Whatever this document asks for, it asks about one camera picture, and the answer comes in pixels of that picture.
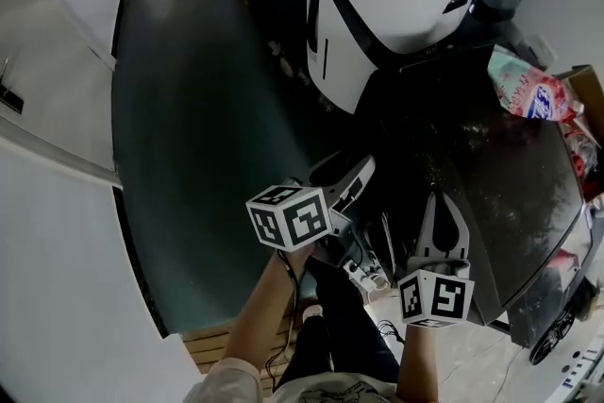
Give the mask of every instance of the person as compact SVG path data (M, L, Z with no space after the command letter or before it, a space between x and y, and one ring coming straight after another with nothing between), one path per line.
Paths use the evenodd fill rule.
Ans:
M320 308L304 311L295 352L271 396L276 403L428 403L438 401L433 329L407 326L399 364L343 269L310 258L312 247L287 254L296 277L305 264L317 281ZM224 357L195 384L185 403L260 403L260 371L293 292L277 255L230 332Z

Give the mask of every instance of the cardboard box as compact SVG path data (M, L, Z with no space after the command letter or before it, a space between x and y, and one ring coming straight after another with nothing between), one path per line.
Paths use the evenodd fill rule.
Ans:
M590 131L600 146L604 147L604 90L597 78L596 71L590 65L576 66L572 71L556 75L558 79L566 80L575 91L579 101L585 106L585 118L589 124ZM594 187L585 191L585 198L589 202L596 196L604 193L604 180Z

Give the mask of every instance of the snack bag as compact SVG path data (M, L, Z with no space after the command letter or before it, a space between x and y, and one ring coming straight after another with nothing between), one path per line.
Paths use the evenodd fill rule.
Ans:
M562 81L499 45L493 49L488 72L501 106L512 114L565 122L583 112Z

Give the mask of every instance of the human arm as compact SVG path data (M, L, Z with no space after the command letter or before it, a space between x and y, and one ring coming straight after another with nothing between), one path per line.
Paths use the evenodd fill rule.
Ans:
M296 277L300 278L311 252L312 246L307 245L287 255ZM293 290L283 261L275 253L230 332L223 358L247 361L261 371Z
M434 329L407 325L396 396L405 403L438 401Z

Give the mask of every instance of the wooden floor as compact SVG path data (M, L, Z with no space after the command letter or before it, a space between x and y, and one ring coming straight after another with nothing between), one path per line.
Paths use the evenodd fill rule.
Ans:
M273 357L276 353L283 349L287 339L289 324L290 316L287 315L283 318L283 321L281 321L281 325L279 326L278 334L275 337L269 358ZM285 368L287 368L288 360L294 353L295 341L297 340L298 332L300 331L301 327L302 311L298 311L294 321L294 331L292 333L290 346L285 352L285 355L282 355L271 366L273 374L277 376L277 383L281 375L283 375ZM222 358L225 351L225 346L227 345L230 328L231 325L224 325L183 334L182 339L202 375L206 375L210 368ZM270 396L273 393L273 381L266 373L266 369L262 369L260 372L260 379L263 395L265 397Z

